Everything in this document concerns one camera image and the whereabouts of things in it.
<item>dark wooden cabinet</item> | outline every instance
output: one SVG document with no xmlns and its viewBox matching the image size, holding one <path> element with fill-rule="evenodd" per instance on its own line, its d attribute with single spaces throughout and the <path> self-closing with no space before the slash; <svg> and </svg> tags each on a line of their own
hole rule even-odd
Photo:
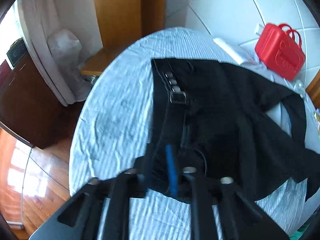
<svg viewBox="0 0 320 240">
<path fill-rule="evenodd" d="M 0 121 L 12 135 L 45 148 L 52 142 L 54 122 L 63 106 L 26 54 L 0 88 Z"/>
</svg>

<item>strap buckle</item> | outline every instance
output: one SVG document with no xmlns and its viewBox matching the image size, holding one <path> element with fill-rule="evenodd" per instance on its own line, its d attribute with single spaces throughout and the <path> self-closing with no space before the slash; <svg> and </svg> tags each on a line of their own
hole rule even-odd
<svg viewBox="0 0 320 240">
<path fill-rule="evenodd" d="M 170 90 L 170 102 L 172 104 L 183 104 L 187 105 L 187 95 L 183 91 L 175 92 L 173 90 Z"/>
</svg>

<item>wooden wall panel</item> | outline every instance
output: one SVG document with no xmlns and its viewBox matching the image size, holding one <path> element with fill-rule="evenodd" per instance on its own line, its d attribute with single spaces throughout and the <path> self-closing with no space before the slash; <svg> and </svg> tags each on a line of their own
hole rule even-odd
<svg viewBox="0 0 320 240">
<path fill-rule="evenodd" d="M 142 36 L 164 29 L 165 0 L 141 0 Z"/>
<path fill-rule="evenodd" d="M 320 108 L 320 71 L 313 78 L 311 83 L 306 88 L 306 92 L 311 98 L 315 108 Z"/>
<path fill-rule="evenodd" d="M 29 54 L 0 90 L 0 121 L 39 148 L 53 143 L 53 127 L 62 107 Z"/>
<path fill-rule="evenodd" d="M 141 38 L 141 0 L 94 0 L 103 47 L 125 47 Z"/>
</svg>

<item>white curtain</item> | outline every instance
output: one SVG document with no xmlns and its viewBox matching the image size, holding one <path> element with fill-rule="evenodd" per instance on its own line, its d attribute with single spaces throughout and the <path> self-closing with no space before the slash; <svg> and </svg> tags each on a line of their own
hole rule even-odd
<svg viewBox="0 0 320 240">
<path fill-rule="evenodd" d="M 77 66 L 74 76 L 61 69 L 47 44 L 50 36 L 64 30 L 54 0 L 17 0 L 16 12 L 30 56 L 58 100 L 64 106 L 85 100 L 91 85 L 80 78 Z"/>
</svg>

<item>white plastic bag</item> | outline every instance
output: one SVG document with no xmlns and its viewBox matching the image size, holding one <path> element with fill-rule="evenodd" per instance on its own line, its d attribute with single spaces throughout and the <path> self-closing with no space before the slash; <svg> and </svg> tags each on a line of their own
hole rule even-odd
<svg viewBox="0 0 320 240">
<path fill-rule="evenodd" d="M 83 63 L 79 62 L 82 49 L 79 39 L 71 31 L 62 29 L 52 34 L 47 44 L 66 83 L 76 96 L 76 101 L 86 100 L 92 84 L 85 81 L 78 70 L 78 66 Z"/>
</svg>

